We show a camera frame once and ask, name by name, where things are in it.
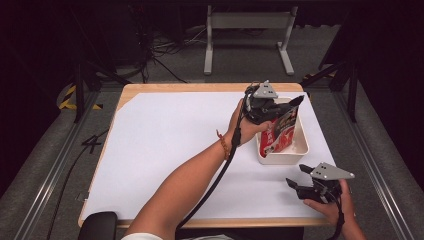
white container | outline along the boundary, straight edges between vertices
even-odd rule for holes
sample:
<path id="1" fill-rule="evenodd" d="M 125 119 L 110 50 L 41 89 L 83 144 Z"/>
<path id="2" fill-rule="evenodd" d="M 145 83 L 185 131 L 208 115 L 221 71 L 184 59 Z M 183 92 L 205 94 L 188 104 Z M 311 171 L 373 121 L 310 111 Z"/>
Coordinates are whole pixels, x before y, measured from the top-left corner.
<path id="1" fill-rule="evenodd" d="M 275 103 L 287 103 L 290 100 L 290 98 L 277 98 L 275 99 Z M 261 133 L 256 134 L 256 144 L 256 152 L 258 154 L 259 162 L 264 165 L 294 165 L 297 164 L 297 162 L 309 151 L 308 143 L 303 132 L 301 117 L 299 114 L 297 115 L 296 123 L 294 125 L 293 142 L 288 147 L 283 149 L 283 151 L 270 153 L 265 158 L 262 157 L 259 151 L 259 146 L 261 144 Z"/>

white sleeve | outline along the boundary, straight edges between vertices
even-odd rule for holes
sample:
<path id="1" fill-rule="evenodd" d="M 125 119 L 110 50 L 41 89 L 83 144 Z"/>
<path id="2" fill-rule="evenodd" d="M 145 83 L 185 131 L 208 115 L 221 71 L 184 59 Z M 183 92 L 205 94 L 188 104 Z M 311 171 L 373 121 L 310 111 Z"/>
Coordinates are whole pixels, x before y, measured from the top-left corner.
<path id="1" fill-rule="evenodd" d="M 121 240 L 163 240 L 163 239 L 150 233 L 133 233 L 133 234 L 125 236 Z"/>

red snack bag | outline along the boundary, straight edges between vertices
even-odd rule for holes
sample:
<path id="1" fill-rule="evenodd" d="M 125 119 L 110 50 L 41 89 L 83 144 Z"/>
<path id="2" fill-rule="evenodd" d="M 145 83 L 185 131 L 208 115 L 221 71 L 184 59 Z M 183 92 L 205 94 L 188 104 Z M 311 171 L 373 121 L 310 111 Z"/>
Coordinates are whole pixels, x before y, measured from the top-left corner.
<path id="1" fill-rule="evenodd" d="M 272 120 L 273 127 L 261 133 L 259 152 L 262 157 L 281 152 L 292 144 L 298 108 L 293 107 L 283 116 Z"/>

white paper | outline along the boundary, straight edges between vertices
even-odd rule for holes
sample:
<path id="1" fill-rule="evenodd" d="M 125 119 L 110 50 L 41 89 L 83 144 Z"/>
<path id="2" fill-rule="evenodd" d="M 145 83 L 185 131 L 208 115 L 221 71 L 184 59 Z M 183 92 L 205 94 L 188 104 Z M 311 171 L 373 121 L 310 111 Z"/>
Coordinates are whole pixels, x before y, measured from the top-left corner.
<path id="1" fill-rule="evenodd" d="M 295 98 L 304 92 L 282 92 Z M 82 213 L 114 211 L 132 220 L 181 163 L 225 133 L 240 92 L 140 93 L 115 115 L 101 164 Z M 312 106 L 299 107 L 309 152 L 299 164 L 335 165 Z M 193 219 L 322 217 L 305 206 L 286 178 L 311 185 L 298 165 L 262 165 L 255 139 L 239 147 L 218 187 Z"/>

white stand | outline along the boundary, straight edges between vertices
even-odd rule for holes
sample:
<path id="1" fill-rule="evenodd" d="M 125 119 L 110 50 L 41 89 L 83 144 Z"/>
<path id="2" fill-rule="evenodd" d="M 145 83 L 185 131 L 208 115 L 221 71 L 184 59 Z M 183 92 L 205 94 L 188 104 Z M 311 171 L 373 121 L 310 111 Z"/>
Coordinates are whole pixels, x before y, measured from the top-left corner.
<path id="1" fill-rule="evenodd" d="M 283 42 L 277 42 L 278 51 L 283 60 L 287 75 L 293 75 L 294 70 L 287 54 L 287 44 L 293 29 L 296 18 L 297 7 L 293 7 L 291 12 L 212 12 L 212 7 L 208 6 L 207 16 L 207 47 L 205 57 L 205 75 L 212 74 L 213 28 L 281 28 L 286 29 Z"/>

